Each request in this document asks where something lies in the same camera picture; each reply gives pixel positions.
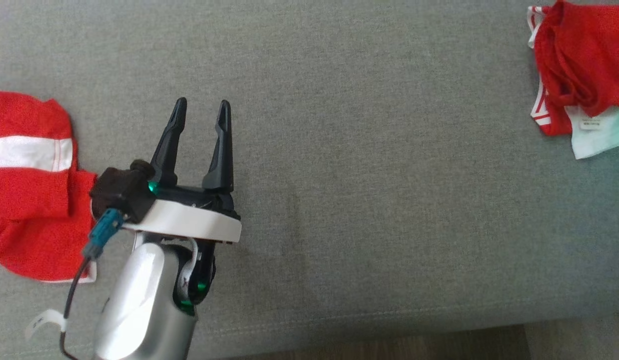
red cloth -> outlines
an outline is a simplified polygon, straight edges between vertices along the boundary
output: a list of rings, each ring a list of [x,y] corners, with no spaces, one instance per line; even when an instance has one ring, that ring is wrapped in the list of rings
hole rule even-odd
[[[51,144],[42,154],[51,167],[27,164],[41,154],[38,147],[15,147],[21,139]],[[96,174],[78,169],[70,117],[55,100],[0,91],[1,265],[35,280],[71,280],[94,224],[88,193],[95,180]]]
[[[580,105],[590,117],[619,107],[619,5],[557,1],[538,28],[534,53],[548,103]]]

clothing label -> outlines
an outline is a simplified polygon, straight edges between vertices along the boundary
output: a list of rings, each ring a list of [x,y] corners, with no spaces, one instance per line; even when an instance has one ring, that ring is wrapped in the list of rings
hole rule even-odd
[[[47,309],[40,313],[39,316],[36,316],[25,328],[25,339],[30,340],[32,335],[34,335],[34,333],[39,330],[41,326],[49,322],[60,326],[61,332],[65,332],[65,330],[67,330],[67,319],[63,317],[63,314],[54,309]]]
[[[602,118],[582,118],[578,125],[581,130],[600,130],[603,128]]]

gray upholstery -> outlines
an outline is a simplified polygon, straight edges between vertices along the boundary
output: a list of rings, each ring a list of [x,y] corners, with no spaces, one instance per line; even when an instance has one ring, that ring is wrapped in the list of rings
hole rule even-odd
[[[231,103],[243,236],[191,359],[619,311],[619,148],[531,120],[528,2],[267,3],[0,1],[0,89],[56,98],[89,171],[149,159],[185,96],[196,185]],[[130,250],[77,291],[81,358]],[[0,266],[0,360],[60,358],[23,330],[67,289]]]

